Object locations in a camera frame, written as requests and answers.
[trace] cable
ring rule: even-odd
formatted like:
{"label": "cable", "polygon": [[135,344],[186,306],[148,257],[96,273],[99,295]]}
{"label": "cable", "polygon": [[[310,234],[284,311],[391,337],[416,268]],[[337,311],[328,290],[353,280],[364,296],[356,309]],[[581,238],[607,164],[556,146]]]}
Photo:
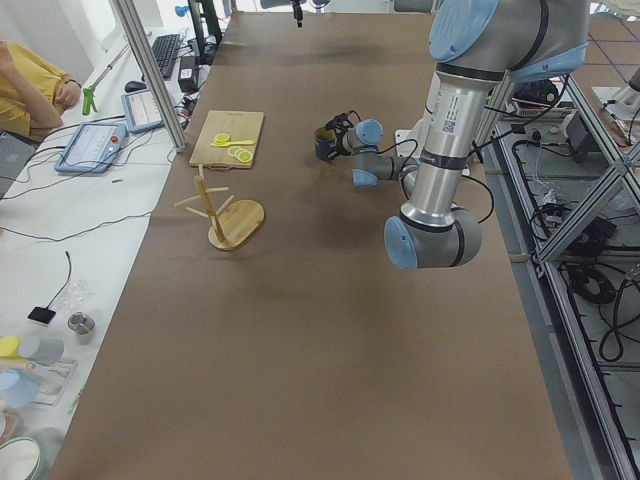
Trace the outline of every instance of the cable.
{"label": "cable", "polygon": [[[575,265],[575,267],[573,267],[573,269],[569,268],[568,265],[569,265],[569,262],[562,262],[562,264],[560,264],[560,267],[559,267],[559,271],[561,273],[567,272],[569,274],[569,278],[570,278],[569,283],[565,280],[563,275],[561,276],[565,283],[565,286],[567,287],[567,293],[570,294],[572,298],[574,297],[575,293],[578,293],[581,297],[585,298],[585,300],[598,305],[598,315],[600,316],[600,319],[605,323],[605,325],[609,327],[609,330],[607,330],[602,336],[602,338],[600,339],[600,342],[598,344],[598,354],[606,362],[609,362],[609,363],[617,362],[624,355],[624,344],[622,342],[623,338],[634,343],[640,343],[640,339],[634,338],[621,331],[623,328],[628,327],[629,325],[632,325],[638,320],[640,320],[640,313],[632,317],[630,320],[627,320],[626,322],[622,322],[622,323],[619,322],[620,303],[622,301],[622,297],[625,291],[635,286],[636,290],[640,292],[640,284],[633,279],[629,280],[628,278],[626,278],[627,272],[625,272],[624,270],[616,266],[609,265],[607,263],[603,263],[603,262],[590,262],[588,264],[578,263]],[[607,279],[604,274],[598,273],[598,270],[594,269],[594,267],[596,266],[601,266],[601,267],[614,270],[615,272],[625,275],[625,278],[620,283],[620,286],[617,289],[615,289],[611,281]],[[588,273],[588,275],[586,277],[582,277],[580,272],[585,272],[584,270],[585,268],[587,269],[586,272]],[[598,294],[594,294],[593,292],[587,289],[586,287],[587,279],[589,280],[593,279],[598,283],[598,287],[600,289]],[[576,291],[576,288],[575,288],[576,285],[582,285],[580,286],[580,291]],[[609,322],[604,315],[603,306],[611,303],[613,303],[612,320],[611,322]],[[582,317],[579,311],[575,313],[578,319]],[[613,339],[615,340],[615,346],[617,350],[614,355],[608,356],[605,353],[605,347],[612,335],[613,335]]]}
{"label": "cable", "polygon": [[606,220],[609,220],[609,221],[611,221],[611,220],[619,220],[621,218],[637,217],[638,215],[639,215],[638,212],[635,212],[635,213],[631,213],[629,215],[619,215],[617,217],[606,217]]}
{"label": "cable", "polygon": [[413,150],[411,150],[411,153],[409,154],[409,156],[407,158],[413,157],[413,154],[416,153],[416,150],[418,149],[418,141],[415,138],[408,138],[406,140],[402,140],[401,142],[394,143],[390,147],[379,151],[378,154],[387,153],[389,150],[391,150],[393,148],[396,148],[398,145],[402,145],[402,144],[407,143],[407,142],[413,142],[415,144],[415,146],[413,147]]}
{"label": "cable", "polygon": [[102,166],[102,165],[104,165],[105,163],[107,163],[107,160],[108,160],[111,156],[113,156],[113,155],[118,155],[119,153],[123,152],[125,149],[129,148],[131,145],[133,145],[135,142],[137,142],[137,141],[138,141],[140,138],[142,138],[142,137],[144,137],[144,135],[140,135],[139,137],[136,137],[136,138],[135,138],[135,139],[133,139],[130,143],[128,143],[127,145],[125,145],[124,147],[122,147],[120,150],[116,150],[116,151],[112,152],[112,153],[111,153],[111,154],[109,154],[107,157],[105,157],[105,160],[104,160],[104,161],[102,161],[102,162],[97,162],[97,163],[96,163],[96,165],[95,165],[94,167],[92,167],[90,170],[87,170],[87,171],[85,171],[85,172],[79,172],[79,173],[77,173],[77,174],[75,174],[75,175],[71,175],[71,176],[69,176],[69,177],[62,178],[62,179],[57,180],[57,181],[55,181],[55,182],[53,182],[53,183],[50,183],[50,184],[48,184],[48,185],[43,185],[43,186],[41,186],[41,187],[33,187],[33,188],[30,188],[30,189],[25,190],[25,191],[23,191],[23,192],[20,192],[20,193],[18,193],[18,194],[16,194],[16,195],[13,195],[12,197],[4,197],[2,200],[14,200],[14,199],[19,198],[19,197],[21,197],[21,196],[23,196],[23,195],[26,195],[27,193],[34,192],[34,191],[37,191],[37,190],[44,190],[44,189],[46,189],[46,188],[50,188],[50,187],[54,187],[54,186],[59,185],[59,184],[61,184],[61,183],[63,183],[63,182],[68,182],[69,180],[73,180],[74,178],[78,178],[78,177],[81,177],[82,175],[87,175],[87,174],[89,174],[89,173],[92,173],[95,169],[97,169],[97,168],[99,168],[100,166]]}
{"label": "cable", "polygon": [[[544,219],[541,218],[541,216],[552,215],[552,216],[559,217],[563,213],[571,211],[570,208],[567,208],[567,205],[569,205],[569,203],[547,203],[545,205],[542,205],[541,207],[537,207],[533,212],[533,214],[531,215],[531,218],[529,218],[529,227],[531,227],[531,235],[536,240],[540,240],[543,242],[548,240],[549,237],[551,236],[551,230],[549,229],[549,226],[544,222]],[[540,237],[536,235],[533,228],[533,222],[535,221],[536,218],[540,218],[540,222],[537,223],[536,225],[542,229],[546,237]]]}
{"label": "cable", "polygon": [[[558,152],[558,151],[556,151],[556,150],[553,150],[553,149],[551,149],[551,148],[548,148],[548,147],[550,147],[550,146],[557,146],[557,147],[560,147],[560,146],[562,146],[561,144],[549,143],[549,144],[546,144],[546,145],[541,145],[539,142],[533,142],[533,141],[531,141],[531,140],[518,140],[518,141],[514,142],[514,143],[511,145],[511,153],[513,154],[513,157],[514,157],[514,158],[515,158],[515,160],[516,160],[516,164],[517,164],[517,166],[518,166],[518,170],[520,171],[520,176],[521,176],[523,179],[526,179],[526,178],[527,178],[527,174],[526,174],[526,172],[524,171],[524,167],[523,167],[524,162],[523,162],[523,161],[522,161],[522,159],[520,158],[520,155],[518,155],[518,147],[519,147],[520,145],[527,145],[527,146],[529,146],[529,145],[533,145],[533,146],[536,146],[536,147],[541,148],[541,149],[543,149],[543,150],[549,151],[549,152],[551,152],[551,153],[553,153],[553,154],[555,154],[555,155],[559,155],[559,156],[563,156],[563,157],[564,157],[564,156],[567,156],[567,157],[571,157],[571,156],[572,156],[572,155],[565,155],[565,154],[562,154],[561,152]],[[536,168],[536,171],[535,171],[535,178],[537,178],[537,179],[539,180],[538,175],[537,175],[537,168]],[[526,190],[527,190],[527,194],[528,194],[528,196],[529,196],[529,199],[531,200],[531,205],[533,205],[535,209],[538,209],[538,208],[539,208],[539,207],[537,206],[537,205],[538,205],[538,201],[537,201],[537,199],[536,199],[536,196],[535,196],[535,195],[533,194],[533,192],[531,191],[531,188],[529,187],[529,183],[528,183],[528,182],[525,182],[525,184],[524,184],[524,185],[525,185],[525,188],[526,188]],[[555,186],[555,185],[554,185],[553,190],[560,191],[560,189],[559,189],[559,188],[557,188],[557,186]]]}
{"label": "cable", "polygon": [[62,290],[64,290],[65,287],[67,285],[69,285],[69,280],[71,279],[71,255],[69,255],[69,252],[64,252],[64,254],[67,256],[67,262],[69,263],[69,272],[67,273],[67,279],[64,281],[64,285],[62,285],[62,287],[60,287],[60,290],[58,290],[58,293],[56,293],[53,296],[53,298],[51,299],[49,304],[46,306],[47,309],[49,309],[51,307],[51,304],[53,303],[53,301],[56,298],[58,298],[58,295],[60,295],[62,293]]}
{"label": "cable", "polygon": [[356,118],[358,119],[359,122],[362,121],[362,119],[360,118],[360,114],[358,112],[356,112],[355,110],[349,110],[349,113],[347,113],[347,117],[351,114],[354,114],[356,116]]}
{"label": "cable", "polygon": [[[609,330],[602,336],[602,339],[600,340],[600,344],[598,346],[598,353],[600,354],[600,356],[605,362],[617,362],[622,358],[622,356],[624,355],[624,344],[622,343],[622,338],[626,338],[627,340],[634,343],[640,343],[640,340],[638,340],[637,338],[626,335],[620,331],[622,328],[627,327],[637,322],[638,320],[640,320],[640,313],[638,313],[636,316],[631,318],[631,320],[628,320],[624,323],[618,323],[618,314],[620,311],[620,302],[622,301],[622,296],[624,295],[624,292],[628,288],[628,286],[631,286],[631,285],[628,285],[628,283],[629,283],[629,280],[627,278],[624,278],[622,280],[622,283],[620,283],[620,287],[618,288],[614,305],[613,305],[613,316],[612,316],[611,323],[606,321],[601,308],[598,308],[598,312],[600,313],[600,318],[602,319],[602,321],[604,321],[607,324],[607,326],[609,326]],[[633,281],[633,284],[635,285],[638,292],[640,292],[640,285],[638,285],[635,281]],[[604,350],[605,350],[605,345],[611,335],[613,335],[613,338],[616,342],[617,353],[612,357],[608,357],[605,354]]]}
{"label": "cable", "polygon": [[[105,118],[99,118],[98,120],[92,120],[91,123],[94,123],[94,122],[105,122],[107,120],[116,120],[116,119],[122,119],[122,118],[125,118],[125,116],[124,115],[114,115],[113,117],[105,117]],[[50,135],[53,135],[54,133],[61,132],[63,130],[68,130],[69,128],[75,128],[75,127],[78,127],[80,125],[82,125],[82,124],[81,123],[74,123],[73,125],[65,125],[64,127],[56,128],[55,130],[52,130],[49,133],[47,133],[47,135],[42,139],[42,142],[44,142],[47,138],[49,138]]]}
{"label": "cable", "polygon": [[176,150],[176,147],[171,147],[171,148],[169,149],[169,151],[167,152],[167,156],[165,157],[165,158],[167,159],[167,162],[169,162],[169,163],[171,163],[171,164],[173,164],[173,160],[175,159],[175,156],[173,157],[173,159],[170,159],[170,158],[169,158],[169,155],[171,155],[172,153],[174,153],[174,152],[175,152],[175,150]]}
{"label": "cable", "polygon": [[542,180],[540,180],[540,177],[538,175],[538,167],[540,165],[540,156],[542,155],[542,148],[538,149],[538,155],[536,155],[536,164],[535,164],[535,169],[533,170],[533,180],[542,185],[543,187],[548,188],[549,190],[555,191],[556,190],[556,186],[552,185],[550,183],[545,183]]}
{"label": "cable", "polygon": [[525,117],[524,115],[520,115],[518,113],[514,113],[514,112],[507,112],[506,110],[500,110],[499,108],[493,108],[490,107],[489,105],[485,105],[483,107],[485,110],[489,110],[491,112],[496,112],[496,113],[501,113],[503,115],[508,115],[510,117],[515,117],[515,118],[529,118],[529,117]]}
{"label": "cable", "polygon": [[[35,153],[31,154],[31,155],[29,156],[29,158],[27,158],[27,160],[26,160],[26,162],[25,162],[25,165],[26,165],[28,162],[30,162],[33,158],[35,158],[35,157],[36,157],[36,155],[39,155],[39,154],[40,154],[40,153],[42,153],[42,152],[45,152],[45,151],[47,151],[47,150],[54,150],[54,149],[62,150],[62,149],[64,149],[64,148],[65,148],[65,147],[60,146],[60,147],[47,147],[47,148],[43,148],[42,150],[38,150],[37,152],[35,152]],[[56,153],[53,153],[53,154],[49,155],[47,158],[45,158],[45,159],[44,159],[44,160],[42,160],[41,162],[38,162],[38,163],[34,163],[34,164],[32,164],[32,165],[29,165],[29,166],[26,168],[26,171],[27,171],[27,179],[26,179],[26,180],[18,180],[18,177],[20,176],[19,174],[18,174],[18,177],[16,177],[16,178],[12,178],[12,177],[5,177],[4,175],[0,175],[0,178],[4,178],[5,180],[10,180],[10,181],[12,181],[12,182],[16,182],[16,183],[29,183],[29,182],[31,181],[31,172],[30,172],[31,168],[32,168],[32,167],[37,167],[38,165],[42,165],[43,163],[46,163],[50,158],[52,158],[52,157],[54,157],[54,156],[56,156],[56,155],[60,155],[60,152],[56,152]]]}
{"label": "cable", "polygon": [[0,230],[4,230],[6,232],[13,233],[14,235],[20,235],[21,237],[33,238],[34,240],[43,240],[43,241],[47,241],[47,242],[59,243],[59,242],[64,242],[65,240],[69,240],[70,238],[79,237],[80,235],[84,235],[85,233],[93,232],[95,230],[98,230],[99,228],[108,227],[110,225],[115,225],[116,223],[124,222],[125,220],[130,220],[130,219],[133,219],[133,218],[147,217],[147,216],[151,215],[151,212],[153,212],[153,210],[150,210],[150,211],[148,211],[146,213],[142,213],[140,215],[127,215],[126,217],[119,218],[118,220],[108,220],[108,221],[105,221],[105,222],[102,222],[102,223],[96,225],[95,227],[87,228],[87,229],[82,230],[80,232],[73,233],[71,235],[67,235],[67,236],[61,237],[61,238],[52,238],[52,237],[46,237],[46,236],[40,236],[40,235],[31,235],[29,233],[19,232],[17,230],[13,230],[11,228],[7,228],[7,227],[3,227],[3,226],[0,226]]}
{"label": "cable", "polygon": [[[569,75],[565,75],[564,77],[564,83],[562,85],[562,90],[560,91],[560,94],[558,95],[558,98],[556,99],[555,102],[553,102],[552,104],[550,104],[547,108],[545,108],[542,112],[540,112],[538,115],[536,115],[535,117],[531,117],[529,120],[527,120],[526,122],[524,122],[522,124],[523,127],[526,127],[527,125],[535,122],[536,120],[539,120],[541,117],[543,117],[544,115],[546,115],[547,113],[549,113],[559,102],[560,99],[562,98],[562,96],[564,95],[564,92],[567,89],[567,86],[569,85]],[[506,137],[507,135],[511,135],[512,133],[514,133],[513,129],[504,132],[501,135],[498,135],[497,137],[492,138],[491,140],[483,143],[482,145],[480,145],[478,147],[479,150],[482,150],[483,148],[491,145],[492,143],[497,142],[498,140],[502,140],[504,137]]]}
{"label": "cable", "polygon": [[140,135],[139,137],[136,137],[136,138],[135,138],[135,140],[133,140],[129,145],[127,145],[127,147],[129,147],[129,146],[133,145],[133,143],[134,143],[134,142],[136,142],[138,139],[140,139],[140,138],[142,138],[142,137],[146,136],[146,135],[147,135],[147,133],[150,133],[149,137],[148,137],[144,142],[142,142],[140,145],[136,145],[135,147],[133,147],[131,150],[129,150],[129,151],[127,152],[127,157],[124,159],[124,162],[122,162],[122,163],[117,163],[117,164],[116,164],[116,163],[114,163],[114,164],[113,164],[113,166],[114,166],[114,167],[124,167],[124,166],[129,162],[129,158],[131,157],[131,154],[134,152],[134,150],[135,150],[136,148],[143,147],[143,146],[145,146],[147,143],[149,143],[149,142],[151,141],[151,137],[153,137],[153,132],[155,132],[155,131],[156,131],[156,129],[154,128],[154,129],[150,130],[149,132],[145,132],[143,135]]}
{"label": "cable", "polygon": [[491,215],[493,215],[493,212],[494,212],[494,210],[495,210],[496,200],[495,200],[495,197],[493,196],[493,192],[491,191],[491,189],[489,188],[489,186],[488,186],[486,183],[484,183],[484,182],[482,182],[482,181],[478,180],[477,178],[474,178],[474,177],[472,177],[472,176],[470,176],[470,175],[462,175],[462,178],[466,178],[466,179],[468,179],[468,180],[471,180],[471,181],[473,181],[473,182],[476,182],[478,185],[481,185],[481,186],[482,186],[482,188],[484,188],[487,192],[489,192],[489,197],[491,198],[491,209],[489,210],[489,213],[487,213],[487,214],[482,218],[482,220],[478,220],[478,223],[484,223],[484,222],[486,222],[487,220],[489,220],[489,218],[491,217]]}

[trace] white cup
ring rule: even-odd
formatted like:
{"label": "white cup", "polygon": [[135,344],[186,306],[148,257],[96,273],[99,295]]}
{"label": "white cup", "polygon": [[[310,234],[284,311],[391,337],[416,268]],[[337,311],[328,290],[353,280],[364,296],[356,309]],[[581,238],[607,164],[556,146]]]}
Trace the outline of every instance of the white cup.
{"label": "white cup", "polygon": [[29,405],[39,392],[40,384],[20,370],[11,368],[0,373],[0,397],[11,408]]}
{"label": "white cup", "polygon": [[18,350],[22,358],[40,365],[53,365],[62,358],[64,342],[59,338],[26,337]]}

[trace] person's arm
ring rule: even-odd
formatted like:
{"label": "person's arm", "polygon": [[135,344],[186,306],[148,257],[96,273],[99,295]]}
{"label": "person's arm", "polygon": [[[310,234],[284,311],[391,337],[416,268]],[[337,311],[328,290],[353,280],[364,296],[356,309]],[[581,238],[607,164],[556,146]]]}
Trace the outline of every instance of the person's arm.
{"label": "person's arm", "polygon": [[51,102],[16,68],[4,41],[0,41],[0,75],[20,95],[31,116],[31,128],[51,129],[62,125],[62,119]]}

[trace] electronic device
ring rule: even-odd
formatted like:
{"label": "electronic device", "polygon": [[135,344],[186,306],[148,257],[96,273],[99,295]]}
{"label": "electronic device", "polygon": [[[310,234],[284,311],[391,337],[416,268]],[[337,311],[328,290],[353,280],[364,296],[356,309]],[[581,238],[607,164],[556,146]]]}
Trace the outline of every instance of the electronic device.
{"label": "electronic device", "polygon": [[181,37],[177,33],[160,35],[153,41],[151,51],[153,52],[156,62],[158,62],[158,68],[160,68],[162,78],[171,78],[173,67],[178,58],[180,43],[182,43]]}
{"label": "electronic device", "polygon": [[193,55],[180,58],[180,70],[178,71],[178,85],[183,93],[198,91],[198,72],[200,67]]}
{"label": "electronic device", "polygon": [[81,123],[54,168],[60,173],[104,173],[126,136],[120,123]]}
{"label": "electronic device", "polygon": [[121,99],[127,130],[131,133],[144,132],[162,125],[160,110],[151,90],[125,93]]}
{"label": "electronic device", "polygon": [[[191,22],[193,23],[193,31],[195,33],[195,41],[189,41],[196,56],[198,65],[211,65],[215,57],[218,45],[222,42],[222,30],[218,22],[216,7],[213,0],[188,0],[189,11],[191,12]],[[207,36],[202,28],[202,19],[207,24],[209,35],[213,33],[216,39],[215,44],[207,42]]]}
{"label": "electronic device", "polygon": [[139,82],[137,80],[131,80],[130,82],[127,82],[127,84],[124,86],[124,91],[127,93],[137,92],[138,90],[146,90],[146,89],[147,89],[147,84],[144,82]]}
{"label": "electronic device", "polygon": [[567,140],[575,150],[574,160],[583,161],[588,153],[599,152],[600,147],[584,123],[580,113],[567,117],[562,123]]}
{"label": "electronic device", "polygon": [[56,312],[53,310],[46,307],[34,307],[31,313],[27,315],[27,318],[42,325],[49,325],[55,316]]}
{"label": "electronic device", "polygon": [[0,130],[0,198],[11,188],[13,179],[20,175],[35,151],[34,146]]}

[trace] black box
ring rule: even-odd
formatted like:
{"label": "black box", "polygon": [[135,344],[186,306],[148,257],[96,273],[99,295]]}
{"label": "black box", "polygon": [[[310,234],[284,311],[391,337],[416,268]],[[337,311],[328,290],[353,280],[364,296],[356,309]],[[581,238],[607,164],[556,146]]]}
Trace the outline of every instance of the black box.
{"label": "black box", "polygon": [[200,66],[193,55],[180,57],[180,70],[178,71],[178,85],[183,93],[198,91],[198,72]]}

